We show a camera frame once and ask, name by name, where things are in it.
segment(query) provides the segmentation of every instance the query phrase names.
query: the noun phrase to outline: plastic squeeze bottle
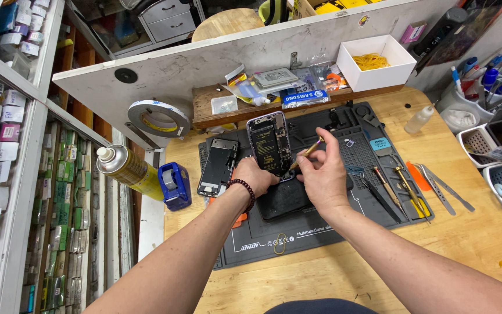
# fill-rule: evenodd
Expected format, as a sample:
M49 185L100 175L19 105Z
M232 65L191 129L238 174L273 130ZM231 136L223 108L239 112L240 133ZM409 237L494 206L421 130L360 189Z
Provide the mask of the plastic squeeze bottle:
M408 123L404 126L404 131L414 134L419 132L419 130L429 121L431 115L435 109L433 106L424 107L422 110L416 112L414 117L408 121Z

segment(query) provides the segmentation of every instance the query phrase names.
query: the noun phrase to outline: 3m tape roll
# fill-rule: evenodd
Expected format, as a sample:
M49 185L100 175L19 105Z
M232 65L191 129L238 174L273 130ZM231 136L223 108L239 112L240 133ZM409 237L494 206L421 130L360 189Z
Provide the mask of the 3m tape roll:
M137 101L127 111L133 125L149 134L178 138L189 132L189 118L176 107L159 101Z
M168 190L175 190L178 185L173 181L173 169L168 169L164 172L162 172L162 180L164 181L164 184L166 185L166 188Z

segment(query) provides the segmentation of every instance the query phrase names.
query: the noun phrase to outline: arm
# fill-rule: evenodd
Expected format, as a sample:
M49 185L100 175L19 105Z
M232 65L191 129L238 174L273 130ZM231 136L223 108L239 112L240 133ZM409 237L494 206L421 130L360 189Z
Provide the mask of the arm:
M305 190L321 216L358 251L412 313L502 313L502 282L422 248L350 207L338 140L317 128L325 151L299 156Z
M253 158L240 161L234 178L258 197L278 182ZM86 313L192 313L199 303L220 249L251 197L234 184L197 218L137 263Z

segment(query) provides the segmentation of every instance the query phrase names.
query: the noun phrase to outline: rubber band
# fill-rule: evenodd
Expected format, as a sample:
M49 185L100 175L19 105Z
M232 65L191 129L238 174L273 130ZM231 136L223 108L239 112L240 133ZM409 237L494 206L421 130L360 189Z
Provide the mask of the rubber band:
M288 239L288 237L283 233L279 233L278 236L276 237L275 246L274 246L273 250L275 251L275 253L277 255L282 255L282 254L284 254L284 251L286 251L286 239ZM278 241L280 241L280 240L282 240L282 252L276 252L276 246L278 245Z
M368 53L363 56L353 56L352 58L362 71L390 67L387 58L380 56L378 53Z

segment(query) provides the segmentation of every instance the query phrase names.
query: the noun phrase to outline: phone screen assembly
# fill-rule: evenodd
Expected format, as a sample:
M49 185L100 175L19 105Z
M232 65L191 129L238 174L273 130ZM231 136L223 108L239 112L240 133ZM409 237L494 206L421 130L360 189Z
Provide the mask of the phone screen assembly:
M213 139L197 194L218 197L226 190L226 183L230 181L234 170L238 147L237 141Z
M280 182L292 179L292 151L289 147L288 127L282 111L251 119L247 122L249 142L259 168L280 178Z

